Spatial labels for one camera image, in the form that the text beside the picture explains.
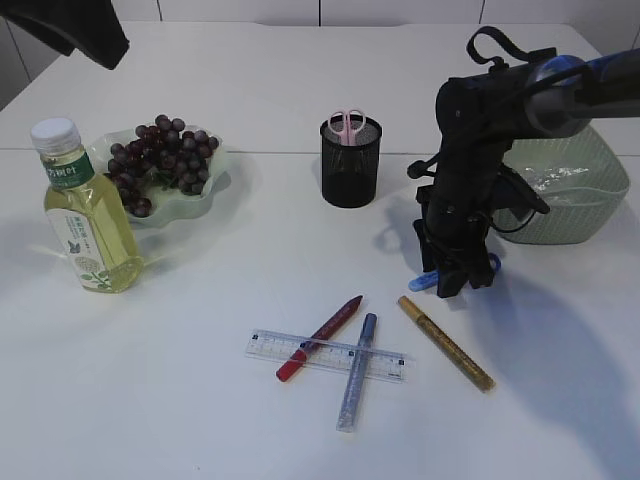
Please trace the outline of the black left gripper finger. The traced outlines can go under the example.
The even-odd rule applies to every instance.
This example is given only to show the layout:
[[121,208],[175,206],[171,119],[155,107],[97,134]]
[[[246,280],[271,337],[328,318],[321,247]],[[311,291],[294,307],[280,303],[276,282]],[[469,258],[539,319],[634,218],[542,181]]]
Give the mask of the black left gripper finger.
[[60,54],[79,50],[108,70],[129,50],[110,0],[5,0],[1,16]]

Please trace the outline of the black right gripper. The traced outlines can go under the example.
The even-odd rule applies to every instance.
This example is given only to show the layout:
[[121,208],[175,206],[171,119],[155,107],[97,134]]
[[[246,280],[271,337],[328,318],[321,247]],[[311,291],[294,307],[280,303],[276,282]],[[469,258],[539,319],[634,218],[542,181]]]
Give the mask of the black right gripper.
[[468,279],[473,289],[492,285],[485,238],[495,211],[519,218],[538,211],[533,189],[503,164],[513,142],[533,132],[524,107],[530,74],[523,66],[451,77],[437,93],[440,149],[414,162],[412,176],[433,179],[417,190],[421,217],[413,226],[424,271],[438,271],[440,298],[457,296]]

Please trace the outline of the blue black right robot arm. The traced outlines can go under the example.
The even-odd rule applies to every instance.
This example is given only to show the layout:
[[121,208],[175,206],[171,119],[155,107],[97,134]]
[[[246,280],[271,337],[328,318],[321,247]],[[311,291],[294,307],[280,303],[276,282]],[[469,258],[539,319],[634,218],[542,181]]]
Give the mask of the blue black right robot arm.
[[474,60],[488,64],[488,72],[451,77],[441,86],[440,149],[407,169],[413,179],[433,179],[417,191],[421,217],[413,226],[423,268],[437,272],[441,298],[458,295],[465,285],[492,285],[485,239],[495,226],[495,211],[509,209],[531,219],[550,210],[504,165],[515,141],[568,138],[594,118],[639,114],[637,50],[584,61],[543,49],[520,55],[517,66],[499,56]]

